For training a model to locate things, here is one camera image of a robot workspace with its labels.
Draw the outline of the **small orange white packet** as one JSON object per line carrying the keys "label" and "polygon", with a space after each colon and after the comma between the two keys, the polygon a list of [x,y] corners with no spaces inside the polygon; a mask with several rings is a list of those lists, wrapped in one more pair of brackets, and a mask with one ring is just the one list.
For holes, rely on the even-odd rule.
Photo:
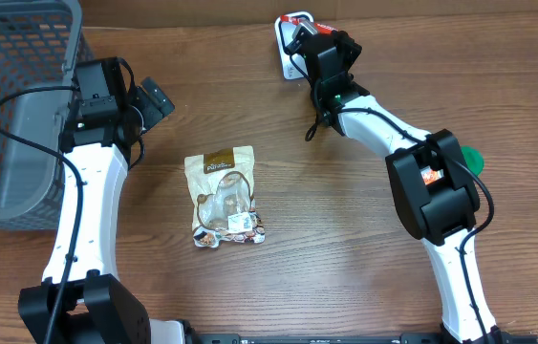
{"label": "small orange white packet", "polygon": [[443,176],[443,170],[434,170],[430,166],[425,167],[420,171],[420,174],[422,176],[423,182],[425,185],[429,185],[431,183],[434,183],[438,180],[440,180]]}

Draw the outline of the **white brown snack wrapper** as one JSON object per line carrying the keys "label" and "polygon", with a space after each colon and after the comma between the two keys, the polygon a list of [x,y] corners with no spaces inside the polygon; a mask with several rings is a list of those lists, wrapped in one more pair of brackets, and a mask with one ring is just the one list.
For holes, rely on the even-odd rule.
{"label": "white brown snack wrapper", "polygon": [[184,159],[194,204],[192,231],[197,247],[222,242],[262,244],[265,227],[254,195],[253,147],[238,146]]}

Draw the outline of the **red white snack bar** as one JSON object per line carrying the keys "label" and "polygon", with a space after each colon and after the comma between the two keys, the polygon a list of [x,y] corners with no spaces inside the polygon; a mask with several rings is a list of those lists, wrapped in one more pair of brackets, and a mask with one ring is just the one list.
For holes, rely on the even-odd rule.
{"label": "red white snack bar", "polygon": [[302,22],[309,22],[312,25],[312,27],[315,28],[319,33],[335,32],[335,28],[331,26],[320,24],[320,23],[315,23],[312,16],[306,12],[305,13],[299,12],[298,14],[296,13],[285,14],[285,15],[281,15],[277,19],[277,24],[289,23],[289,24],[292,24],[293,26],[297,26],[301,24]]}

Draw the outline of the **green lid Knorr jar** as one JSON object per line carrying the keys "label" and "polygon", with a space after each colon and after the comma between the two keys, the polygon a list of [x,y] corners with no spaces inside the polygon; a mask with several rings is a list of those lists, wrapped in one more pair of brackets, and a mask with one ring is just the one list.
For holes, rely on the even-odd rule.
{"label": "green lid Knorr jar", "polygon": [[471,146],[461,147],[464,163],[468,171],[475,176],[479,176],[484,170],[484,157]]}

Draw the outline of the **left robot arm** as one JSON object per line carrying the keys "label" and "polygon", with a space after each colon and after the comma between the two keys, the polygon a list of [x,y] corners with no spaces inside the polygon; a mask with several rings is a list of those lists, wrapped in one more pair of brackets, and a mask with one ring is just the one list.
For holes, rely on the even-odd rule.
{"label": "left robot arm", "polygon": [[174,106],[164,94],[152,102],[121,57],[77,64],[74,85],[59,136],[65,180],[54,248],[40,285],[21,290],[19,315],[37,343],[194,343],[186,322],[148,315],[116,262],[131,148]]}

